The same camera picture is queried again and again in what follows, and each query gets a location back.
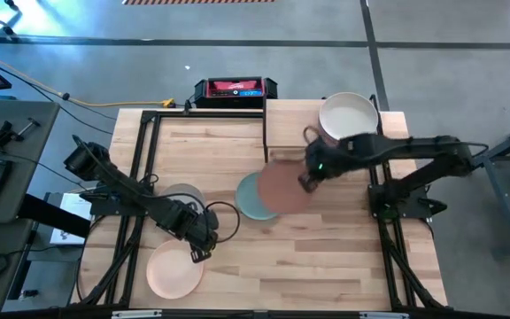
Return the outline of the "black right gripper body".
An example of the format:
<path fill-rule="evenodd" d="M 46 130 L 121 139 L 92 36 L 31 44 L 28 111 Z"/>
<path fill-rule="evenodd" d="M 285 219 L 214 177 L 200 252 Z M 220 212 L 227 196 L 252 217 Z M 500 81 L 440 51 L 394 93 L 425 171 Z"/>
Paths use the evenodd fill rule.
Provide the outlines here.
<path fill-rule="evenodd" d="M 305 166 L 310 178 L 334 178 L 349 171 L 345 153 L 321 137 L 305 148 Z"/>

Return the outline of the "terracotta brown plate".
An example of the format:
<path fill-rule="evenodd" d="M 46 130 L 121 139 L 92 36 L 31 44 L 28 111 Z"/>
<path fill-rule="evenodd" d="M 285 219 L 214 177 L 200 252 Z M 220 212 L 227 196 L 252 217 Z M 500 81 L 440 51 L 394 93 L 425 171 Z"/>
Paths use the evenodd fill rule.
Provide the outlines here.
<path fill-rule="evenodd" d="M 275 160 L 261 170 L 257 181 L 263 206 L 276 214 L 298 214 L 306 210 L 312 195 L 305 192 L 298 177 L 305 172 L 301 161 Z"/>

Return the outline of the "peach plate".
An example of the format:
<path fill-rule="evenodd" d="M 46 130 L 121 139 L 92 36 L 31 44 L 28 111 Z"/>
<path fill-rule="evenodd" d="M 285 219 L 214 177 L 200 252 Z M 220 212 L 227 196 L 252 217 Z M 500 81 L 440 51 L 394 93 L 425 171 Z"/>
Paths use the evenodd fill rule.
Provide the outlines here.
<path fill-rule="evenodd" d="M 176 300 L 189 295 L 201 282 L 204 263 L 194 263 L 186 242 L 166 241 L 151 255 L 146 267 L 147 283 L 159 297 Z"/>

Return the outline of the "light grey plate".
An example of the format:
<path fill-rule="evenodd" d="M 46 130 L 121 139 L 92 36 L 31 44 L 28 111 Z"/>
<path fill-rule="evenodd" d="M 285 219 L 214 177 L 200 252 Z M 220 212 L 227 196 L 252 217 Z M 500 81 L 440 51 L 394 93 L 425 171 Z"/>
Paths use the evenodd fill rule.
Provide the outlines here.
<path fill-rule="evenodd" d="M 187 183 L 178 183 L 164 189 L 160 196 L 168 196 L 170 199 L 180 200 L 198 213 L 203 213 L 205 196 L 195 186 Z"/>

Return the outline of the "cream white plate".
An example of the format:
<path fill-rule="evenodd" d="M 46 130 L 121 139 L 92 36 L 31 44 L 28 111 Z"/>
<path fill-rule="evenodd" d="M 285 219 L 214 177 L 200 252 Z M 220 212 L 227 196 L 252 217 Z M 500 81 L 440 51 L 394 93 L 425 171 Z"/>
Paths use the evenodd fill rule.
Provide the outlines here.
<path fill-rule="evenodd" d="M 340 92 L 328 97 L 319 110 L 321 130 L 334 140 L 376 133 L 379 115 L 373 103 L 359 94 Z"/>

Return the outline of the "teal green plate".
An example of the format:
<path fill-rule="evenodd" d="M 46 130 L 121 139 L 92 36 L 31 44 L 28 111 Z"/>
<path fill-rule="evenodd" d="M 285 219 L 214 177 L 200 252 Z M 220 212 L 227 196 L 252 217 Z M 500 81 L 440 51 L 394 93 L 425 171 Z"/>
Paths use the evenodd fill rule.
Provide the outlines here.
<path fill-rule="evenodd" d="M 251 173 L 238 184 L 235 202 L 246 217 L 256 221 L 268 221 L 274 219 L 277 213 L 272 213 L 264 207 L 258 193 L 259 177 L 260 172 Z"/>

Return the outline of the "red and black power station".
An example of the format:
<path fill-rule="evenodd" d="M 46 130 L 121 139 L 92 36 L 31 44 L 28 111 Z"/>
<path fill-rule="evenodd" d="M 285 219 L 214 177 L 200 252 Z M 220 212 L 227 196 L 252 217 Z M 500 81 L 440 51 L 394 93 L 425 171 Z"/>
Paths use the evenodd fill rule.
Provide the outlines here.
<path fill-rule="evenodd" d="M 278 84 L 263 77 L 203 79 L 195 85 L 197 108 L 262 109 L 263 101 L 278 98 Z"/>

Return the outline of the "white paper sheet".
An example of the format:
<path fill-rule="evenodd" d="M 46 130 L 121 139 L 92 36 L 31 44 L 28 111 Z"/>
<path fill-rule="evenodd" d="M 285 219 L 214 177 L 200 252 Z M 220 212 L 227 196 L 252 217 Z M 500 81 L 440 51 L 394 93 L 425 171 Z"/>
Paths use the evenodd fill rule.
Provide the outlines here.
<path fill-rule="evenodd" d="M 79 194 L 63 194 L 59 207 L 68 213 L 75 214 L 88 221 L 92 220 L 90 214 L 91 204 L 81 198 Z M 82 237 L 75 236 L 59 229 L 54 229 L 50 237 L 50 243 L 52 245 L 82 245 L 84 241 L 85 239 Z"/>

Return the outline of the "black desk support bar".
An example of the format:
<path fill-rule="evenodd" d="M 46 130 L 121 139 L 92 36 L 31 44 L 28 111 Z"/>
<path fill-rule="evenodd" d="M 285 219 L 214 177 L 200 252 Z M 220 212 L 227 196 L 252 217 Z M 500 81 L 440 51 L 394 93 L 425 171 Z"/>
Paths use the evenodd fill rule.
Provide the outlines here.
<path fill-rule="evenodd" d="M 31 195 L 23 198 L 17 218 L 39 222 L 78 237 L 87 238 L 89 234 L 89 220 Z"/>

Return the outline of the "grey side desk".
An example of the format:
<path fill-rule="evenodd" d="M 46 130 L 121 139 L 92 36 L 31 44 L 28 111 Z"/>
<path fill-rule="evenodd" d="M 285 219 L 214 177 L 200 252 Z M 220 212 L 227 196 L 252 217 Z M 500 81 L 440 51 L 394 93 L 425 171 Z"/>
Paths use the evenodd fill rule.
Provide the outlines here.
<path fill-rule="evenodd" d="M 25 247 L 34 223 L 17 216 L 24 197 L 35 193 L 40 183 L 37 166 L 44 147 L 59 113 L 59 106 L 51 102 L 29 102 L 0 100 L 0 125 L 9 121 L 14 129 L 20 130 L 28 124 L 28 118 L 41 123 L 27 133 L 24 142 L 12 142 L 5 147 L 11 154 L 11 175 L 0 196 L 0 253 L 17 251 Z"/>

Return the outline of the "grey metal stand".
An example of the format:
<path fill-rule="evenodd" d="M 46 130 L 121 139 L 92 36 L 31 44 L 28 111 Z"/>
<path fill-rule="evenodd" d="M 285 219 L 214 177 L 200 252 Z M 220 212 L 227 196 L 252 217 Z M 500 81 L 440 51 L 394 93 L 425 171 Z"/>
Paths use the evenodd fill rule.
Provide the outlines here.
<path fill-rule="evenodd" d="M 510 197 L 500 184 L 497 162 L 510 163 L 510 134 L 501 143 L 474 156 L 475 169 L 483 168 L 485 170 L 498 201 L 500 212 L 506 217 L 510 227 Z M 492 254 L 495 258 L 510 257 L 510 246 L 494 248 Z"/>

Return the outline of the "black clamp tool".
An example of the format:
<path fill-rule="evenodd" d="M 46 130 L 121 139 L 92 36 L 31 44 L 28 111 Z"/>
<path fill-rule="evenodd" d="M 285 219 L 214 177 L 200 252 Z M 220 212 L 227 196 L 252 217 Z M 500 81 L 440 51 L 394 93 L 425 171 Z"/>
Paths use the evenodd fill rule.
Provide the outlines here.
<path fill-rule="evenodd" d="M 0 128 L 0 152 L 4 152 L 4 147 L 11 141 L 22 142 L 25 139 L 26 133 L 31 128 L 39 128 L 41 123 L 33 118 L 28 118 L 29 123 L 19 132 L 12 130 L 12 124 L 5 121 Z"/>

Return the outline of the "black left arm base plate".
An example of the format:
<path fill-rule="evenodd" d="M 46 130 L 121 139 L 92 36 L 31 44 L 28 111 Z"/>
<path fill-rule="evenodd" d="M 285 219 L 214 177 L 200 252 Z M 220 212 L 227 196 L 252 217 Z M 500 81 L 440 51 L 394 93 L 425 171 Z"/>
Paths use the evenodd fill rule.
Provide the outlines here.
<path fill-rule="evenodd" d="M 98 183 L 94 190 L 84 193 L 83 198 L 91 204 L 90 213 L 93 215 L 139 217 L 148 214 L 144 208 L 121 197 L 104 183 Z"/>

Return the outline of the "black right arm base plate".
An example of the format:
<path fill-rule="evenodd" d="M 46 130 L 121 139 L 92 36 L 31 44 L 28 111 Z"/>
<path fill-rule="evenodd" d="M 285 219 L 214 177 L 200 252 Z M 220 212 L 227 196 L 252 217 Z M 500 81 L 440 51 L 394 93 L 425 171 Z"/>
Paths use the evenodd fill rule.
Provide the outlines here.
<path fill-rule="evenodd" d="M 420 187 L 404 197 L 388 199 L 382 185 L 369 185 L 367 197 L 370 213 L 374 218 L 383 220 L 419 219 L 429 218 L 432 215 L 424 187 Z"/>

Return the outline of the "black aluminium table frame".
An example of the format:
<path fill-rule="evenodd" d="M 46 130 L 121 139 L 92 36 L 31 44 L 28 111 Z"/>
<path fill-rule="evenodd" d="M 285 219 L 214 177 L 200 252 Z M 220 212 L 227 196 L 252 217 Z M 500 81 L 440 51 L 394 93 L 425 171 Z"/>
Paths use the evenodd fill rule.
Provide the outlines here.
<path fill-rule="evenodd" d="M 166 300 L 149 287 L 146 267 L 167 234 L 143 225 L 136 258 L 120 269 L 116 299 L 134 308 L 387 310 L 390 297 L 375 220 L 367 211 L 369 175 L 358 171 L 324 183 L 302 213 L 258 222 L 230 208 L 240 181 L 266 159 L 299 155 L 314 110 L 274 107 L 265 119 L 181 118 L 122 109 L 110 145 L 112 161 L 142 176 L 150 167 L 158 191 L 177 183 L 217 203 L 219 245 L 199 286 Z"/>

